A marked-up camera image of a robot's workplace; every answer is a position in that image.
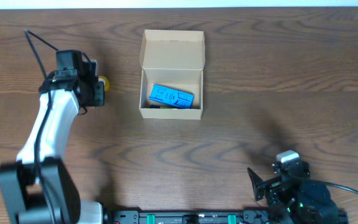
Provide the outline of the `yellow tape roll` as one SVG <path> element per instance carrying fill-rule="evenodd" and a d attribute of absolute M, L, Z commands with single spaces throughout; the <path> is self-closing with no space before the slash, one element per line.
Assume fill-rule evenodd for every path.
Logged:
<path fill-rule="evenodd" d="M 98 77 L 98 80 L 99 80 L 100 82 L 103 82 L 104 91 L 108 91 L 108 90 L 109 90 L 109 87 L 110 87 L 109 80 L 108 80 L 105 76 L 99 76 L 99 77 Z"/>

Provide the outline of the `blue whiteboard duster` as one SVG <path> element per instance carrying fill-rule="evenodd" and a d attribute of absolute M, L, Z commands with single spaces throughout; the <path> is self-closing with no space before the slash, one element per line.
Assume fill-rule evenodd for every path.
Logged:
<path fill-rule="evenodd" d="M 193 104 L 194 95 L 185 91 L 155 84 L 152 88 L 149 100 L 174 108 L 190 109 Z"/>

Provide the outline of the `yellow blue highlighter marker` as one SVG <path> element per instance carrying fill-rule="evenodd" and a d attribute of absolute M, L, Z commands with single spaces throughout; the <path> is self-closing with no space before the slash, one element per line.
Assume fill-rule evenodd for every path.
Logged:
<path fill-rule="evenodd" d="M 160 106 L 160 105 L 150 105 L 149 108 L 150 109 L 164 109 L 164 110 L 174 109 L 174 108 L 169 107 L 169 106 Z"/>

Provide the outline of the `cardboard box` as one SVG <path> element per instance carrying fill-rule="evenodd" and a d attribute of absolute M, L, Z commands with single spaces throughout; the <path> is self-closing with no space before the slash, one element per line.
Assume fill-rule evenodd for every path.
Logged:
<path fill-rule="evenodd" d="M 143 118 L 201 119 L 205 65 L 203 31 L 144 30 L 140 65 L 139 110 Z M 149 100 L 155 84 L 191 93 L 194 95 L 191 108 L 150 109 L 150 105 L 168 106 Z"/>

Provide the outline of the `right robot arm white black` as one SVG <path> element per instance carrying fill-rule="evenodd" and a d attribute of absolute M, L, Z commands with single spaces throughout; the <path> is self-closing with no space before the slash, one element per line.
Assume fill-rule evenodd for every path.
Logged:
<path fill-rule="evenodd" d="M 276 162 L 278 176 L 262 180 L 247 169 L 256 201 L 266 199 L 270 223 L 347 223 L 324 184 L 312 182 L 309 164 L 301 159 Z"/>

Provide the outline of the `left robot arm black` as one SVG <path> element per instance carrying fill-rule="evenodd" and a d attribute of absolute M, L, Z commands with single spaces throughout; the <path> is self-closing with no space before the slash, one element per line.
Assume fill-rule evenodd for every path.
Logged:
<path fill-rule="evenodd" d="M 11 223 L 104 223 L 103 206 L 80 198 L 63 158 L 79 111 L 104 105 L 105 81 L 79 50 L 58 50 L 56 60 L 27 142 L 15 162 L 0 165 L 1 194 Z"/>

